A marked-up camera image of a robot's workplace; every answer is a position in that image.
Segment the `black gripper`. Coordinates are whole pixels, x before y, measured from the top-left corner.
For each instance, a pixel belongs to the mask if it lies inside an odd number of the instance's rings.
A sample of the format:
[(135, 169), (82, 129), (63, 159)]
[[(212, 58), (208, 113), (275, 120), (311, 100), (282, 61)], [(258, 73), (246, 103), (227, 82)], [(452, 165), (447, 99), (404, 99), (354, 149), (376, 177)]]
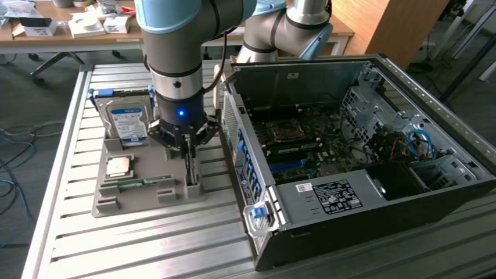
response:
[(204, 111), (204, 93), (182, 100), (158, 94), (156, 102), (160, 116), (150, 123), (148, 136), (178, 151), (194, 151), (207, 144), (219, 131), (220, 118)]

